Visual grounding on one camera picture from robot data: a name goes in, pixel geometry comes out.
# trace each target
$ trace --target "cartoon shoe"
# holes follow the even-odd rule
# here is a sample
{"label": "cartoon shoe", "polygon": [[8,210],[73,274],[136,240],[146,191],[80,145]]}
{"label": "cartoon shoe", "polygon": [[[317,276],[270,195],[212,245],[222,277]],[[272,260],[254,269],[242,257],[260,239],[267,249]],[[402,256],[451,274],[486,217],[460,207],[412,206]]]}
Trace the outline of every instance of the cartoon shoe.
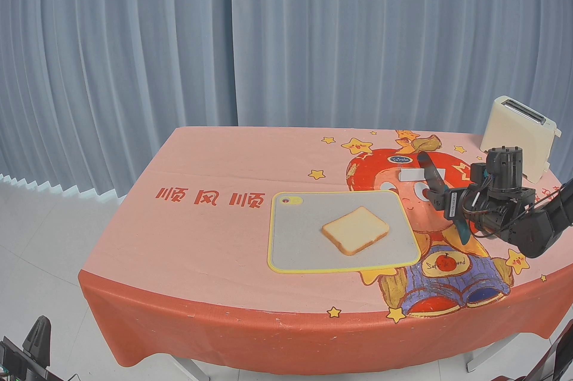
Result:
{"label": "cartoon shoe", "polygon": [[487,305],[503,298],[505,298],[503,292],[493,287],[484,287],[476,290],[468,297],[466,306],[469,308],[477,308],[478,306]]}
{"label": "cartoon shoe", "polygon": [[460,306],[452,299],[446,297],[430,297],[413,305],[408,316],[435,317],[457,311]]}

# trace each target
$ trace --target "curtain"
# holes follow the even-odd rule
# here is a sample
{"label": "curtain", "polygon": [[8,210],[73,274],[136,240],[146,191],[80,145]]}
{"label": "curtain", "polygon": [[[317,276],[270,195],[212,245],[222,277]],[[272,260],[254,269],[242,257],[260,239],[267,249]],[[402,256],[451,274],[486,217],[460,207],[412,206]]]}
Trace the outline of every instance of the curtain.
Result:
{"label": "curtain", "polygon": [[0,173],[131,188],[184,125],[483,133],[507,94],[563,131],[573,0],[0,0]]}
{"label": "curtain", "polygon": [[126,194],[176,127],[236,125],[230,0],[0,0],[0,173]]}
{"label": "curtain", "polygon": [[240,124],[483,134],[511,96],[573,173],[573,0],[233,0]]}

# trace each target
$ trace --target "orange tablecloth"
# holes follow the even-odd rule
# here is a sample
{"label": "orange tablecloth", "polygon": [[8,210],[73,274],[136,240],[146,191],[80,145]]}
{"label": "orange tablecloth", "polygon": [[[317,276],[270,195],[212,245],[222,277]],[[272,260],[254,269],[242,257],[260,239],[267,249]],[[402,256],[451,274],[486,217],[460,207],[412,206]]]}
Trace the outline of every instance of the orange tablecloth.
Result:
{"label": "orange tablecloth", "polygon": [[[462,246],[419,188],[398,180],[400,168],[417,167],[416,153],[429,150],[446,169],[446,183],[465,186],[469,164],[485,159],[480,140],[385,130],[179,128],[80,272],[84,296],[123,366],[162,352],[276,374],[372,372],[468,352],[517,332],[548,338],[573,302],[573,230],[536,259],[497,238]],[[389,185],[416,234],[419,263],[323,274],[271,270],[274,195]],[[558,185],[549,172],[535,188],[543,196]],[[437,280],[425,270],[437,264],[424,264],[436,250],[469,266],[460,261]]]}

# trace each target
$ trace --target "gray cutting board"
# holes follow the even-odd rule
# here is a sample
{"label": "gray cutting board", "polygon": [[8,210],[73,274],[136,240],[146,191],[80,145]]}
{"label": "gray cutting board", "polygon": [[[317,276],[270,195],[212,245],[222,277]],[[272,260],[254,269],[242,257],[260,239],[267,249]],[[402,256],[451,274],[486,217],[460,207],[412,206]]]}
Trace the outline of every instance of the gray cutting board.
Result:
{"label": "gray cutting board", "polygon": [[[283,200],[302,198],[297,205]],[[345,256],[322,234],[323,225],[360,206],[384,220],[389,233],[353,256]],[[269,266],[278,273],[334,273],[413,265],[420,251],[396,193],[283,192],[273,198],[270,221]]]}

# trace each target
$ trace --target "white floor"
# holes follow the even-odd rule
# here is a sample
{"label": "white floor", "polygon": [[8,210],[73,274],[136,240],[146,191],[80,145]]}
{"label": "white floor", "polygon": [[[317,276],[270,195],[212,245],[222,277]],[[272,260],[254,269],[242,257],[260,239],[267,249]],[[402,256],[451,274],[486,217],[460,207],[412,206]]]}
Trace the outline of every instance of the white floor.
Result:
{"label": "white floor", "polygon": [[[52,322],[50,370],[67,380],[165,379],[187,381],[171,358],[159,354],[132,368],[120,367],[104,342],[77,282],[77,274],[121,200],[115,191],[62,192],[46,184],[16,182],[0,175],[0,338],[21,345],[40,315]],[[562,325],[573,319],[569,310]],[[557,328],[554,337],[562,327]],[[374,374],[337,375],[332,381],[491,381],[527,374],[549,348],[548,340],[521,334],[472,373],[471,354]],[[248,372],[198,363],[211,381],[293,381],[296,377]],[[563,381],[573,379],[573,367]]]}

